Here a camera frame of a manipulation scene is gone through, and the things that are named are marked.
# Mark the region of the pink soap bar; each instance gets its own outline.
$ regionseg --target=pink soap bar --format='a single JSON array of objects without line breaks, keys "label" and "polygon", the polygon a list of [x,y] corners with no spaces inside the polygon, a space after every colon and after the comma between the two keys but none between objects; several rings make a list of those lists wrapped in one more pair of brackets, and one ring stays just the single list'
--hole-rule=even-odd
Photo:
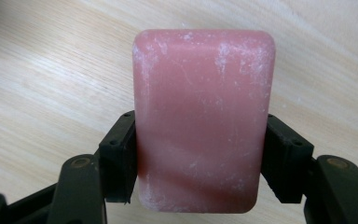
[{"label": "pink soap bar", "polygon": [[270,35],[149,30],[133,45],[139,197],[156,211],[245,213],[257,197]]}]

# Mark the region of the wooden table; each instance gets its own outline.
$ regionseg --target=wooden table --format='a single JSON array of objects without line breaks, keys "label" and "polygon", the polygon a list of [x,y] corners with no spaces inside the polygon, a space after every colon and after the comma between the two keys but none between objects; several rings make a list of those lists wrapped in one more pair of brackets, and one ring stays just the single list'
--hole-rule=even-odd
[{"label": "wooden table", "polygon": [[[358,1],[0,1],[0,192],[13,203],[57,181],[133,110],[133,38],[151,28],[256,29],[277,46],[269,113],[358,165]],[[242,215],[108,204],[110,223],[305,223],[261,179]]]}]

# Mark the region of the screw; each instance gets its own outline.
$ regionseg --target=screw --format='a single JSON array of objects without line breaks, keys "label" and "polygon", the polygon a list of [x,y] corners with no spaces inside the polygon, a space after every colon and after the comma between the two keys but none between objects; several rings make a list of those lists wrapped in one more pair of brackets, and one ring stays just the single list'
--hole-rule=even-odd
[{"label": "screw", "polygon": [[90,162],[91,162],[91,160],[89,158],[82,157],[82,158],[72,161],[71,166],[74,168],[81,168],[81,167],[88,165]]},{"label": "screw", "polygon": [[336,166],[339,169],[346,169],[349,167],[349,165],[345,161],[342,161],[337,158],[329,158],[327,159],[327,162],[330,163],[331,165]]}]

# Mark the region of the wood grain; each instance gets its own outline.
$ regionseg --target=wood grain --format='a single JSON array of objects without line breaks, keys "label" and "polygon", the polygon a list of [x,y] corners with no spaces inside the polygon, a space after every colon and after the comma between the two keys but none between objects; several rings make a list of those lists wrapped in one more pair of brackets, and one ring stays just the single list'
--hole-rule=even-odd
[{"label": "wood grain", "polygon": [[[275,39],[269,112],[358,165],[358,1],[0,1],[0,192],[13,203],[93,153],[133,110],[132,40],[144,29],[256,29]],[[265,180],[242,215],[108,204],[111,223],[305,223]]]}]

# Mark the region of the table surface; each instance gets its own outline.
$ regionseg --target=table surface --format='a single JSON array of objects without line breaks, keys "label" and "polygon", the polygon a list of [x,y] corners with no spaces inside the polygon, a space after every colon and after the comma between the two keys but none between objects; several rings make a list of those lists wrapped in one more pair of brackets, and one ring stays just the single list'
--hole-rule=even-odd
[{"label": "table surface", "polygon": [[[145,29],[269,32],[269,113],[358,165],[358,1],[0,1],[0,192],[13,203],[57,181],[133,110],[131,48]],[[108,204],[110,223],[305,223],[264,178],[240,215],[165,214]]]}]

